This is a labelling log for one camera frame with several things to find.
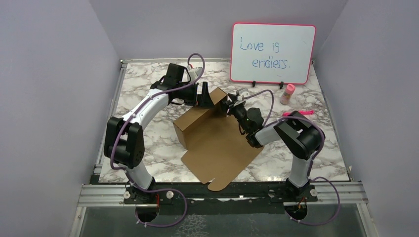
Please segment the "brown cardboard box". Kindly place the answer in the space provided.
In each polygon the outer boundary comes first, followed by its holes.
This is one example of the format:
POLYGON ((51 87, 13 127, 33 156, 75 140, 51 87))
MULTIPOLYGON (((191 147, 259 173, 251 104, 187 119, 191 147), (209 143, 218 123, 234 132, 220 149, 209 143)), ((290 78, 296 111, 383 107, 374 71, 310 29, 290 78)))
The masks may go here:
POLYGON ((225 189, 261 152, 239 133, 233 116, 221 112, 227 94, 219 87, 210 94, 215 107, 191 107, 177 118, 174 129, 187 150, 181 161, 210 191, 225 189))

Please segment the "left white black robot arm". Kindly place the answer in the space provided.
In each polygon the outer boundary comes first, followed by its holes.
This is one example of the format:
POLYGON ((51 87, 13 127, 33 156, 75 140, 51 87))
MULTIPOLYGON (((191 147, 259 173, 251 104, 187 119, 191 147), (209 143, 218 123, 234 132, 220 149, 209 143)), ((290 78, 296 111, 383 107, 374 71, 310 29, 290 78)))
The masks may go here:
POLYGON ((155 182, 148 172, 143 157, 145 144, 143 132, 152 119, 174 99, 184 101, 192 107, 214 106, 207 82, 198 93, 198 80, 203 76, 205 66, 186 67, 170 63, 165 75, 150 86, 146 97, 124 116, 110 117, 107 122, 104 156, 110 159, 113 170, 122 170, 137 191, 137 197, 145 203, 155 198, 155 182))

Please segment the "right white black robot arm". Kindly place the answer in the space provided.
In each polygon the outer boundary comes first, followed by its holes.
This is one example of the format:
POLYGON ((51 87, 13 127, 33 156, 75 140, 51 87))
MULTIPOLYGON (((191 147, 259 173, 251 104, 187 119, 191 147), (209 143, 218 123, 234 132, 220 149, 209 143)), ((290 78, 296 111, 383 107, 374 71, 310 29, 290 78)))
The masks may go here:
POLYGON ((250 146, 261 148, 278 140, 284 142, 293 155, 291 172, 286 179, 286 197, 292 201, 303 197, 310 183, 313 159, 324 146, 322 129, 298 111, 264 126, 260 109, 245 108, 245 101, 223 99, 221 109, 227 116, 234 116, 250 146))

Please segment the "pink capped small bottle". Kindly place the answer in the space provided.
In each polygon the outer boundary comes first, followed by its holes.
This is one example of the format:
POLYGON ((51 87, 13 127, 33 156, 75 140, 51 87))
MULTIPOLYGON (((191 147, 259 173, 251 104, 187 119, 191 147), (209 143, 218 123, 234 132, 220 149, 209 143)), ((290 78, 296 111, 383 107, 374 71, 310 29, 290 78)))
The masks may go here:
POLYGON ((280 103, 283 105, 287 105, 290 102, 291 96, 295 92, 295 85, 289 83, 285 87, 283 94, 280 97, 280 103))

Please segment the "pink framed whiteboard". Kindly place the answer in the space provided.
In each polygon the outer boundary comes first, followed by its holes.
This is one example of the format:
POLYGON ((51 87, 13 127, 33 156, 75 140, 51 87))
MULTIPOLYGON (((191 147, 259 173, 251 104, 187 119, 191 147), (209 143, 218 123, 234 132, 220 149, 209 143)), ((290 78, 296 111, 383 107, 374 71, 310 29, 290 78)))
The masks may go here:
POLYGON ((245 83, 305 84, 316 33, 316 26, 307 24, 235 23, 230 79, 245 83))

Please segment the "pink marker pen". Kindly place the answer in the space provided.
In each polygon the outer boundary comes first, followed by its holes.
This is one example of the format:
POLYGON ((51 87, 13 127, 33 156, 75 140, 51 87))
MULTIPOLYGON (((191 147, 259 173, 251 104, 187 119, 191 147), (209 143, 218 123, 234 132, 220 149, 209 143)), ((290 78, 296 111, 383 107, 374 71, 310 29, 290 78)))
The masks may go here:
MULTIPOLYGON (((293 112, 284 112, 283 114, 282 114, 282 116, 283 117, 286 117, 286 116, 290 116, 292 113, 294 113, 294 112, 296 112, 296 111, 293 111, 293 112)), ((315 111, 314 110, 306 110, 306 111, 298 111, 300 114, 302 114, 302 115, 313 115, 314 113, 315 113, 315 111)))

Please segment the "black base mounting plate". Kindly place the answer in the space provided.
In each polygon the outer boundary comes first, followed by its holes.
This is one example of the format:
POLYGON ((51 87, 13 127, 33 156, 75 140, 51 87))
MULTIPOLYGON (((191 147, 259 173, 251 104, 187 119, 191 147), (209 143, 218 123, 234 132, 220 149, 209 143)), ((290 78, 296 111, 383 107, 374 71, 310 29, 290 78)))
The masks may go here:
POLYGON ((284 214, 286 205, 298 208, 318 200, 313 185, 294 196, 287 192, 285 182, 232 182, 218 192, 196 182, 157 182, 151 189, 153 193, 146 194, 126 185, 124 204, 161 215, 284 214))

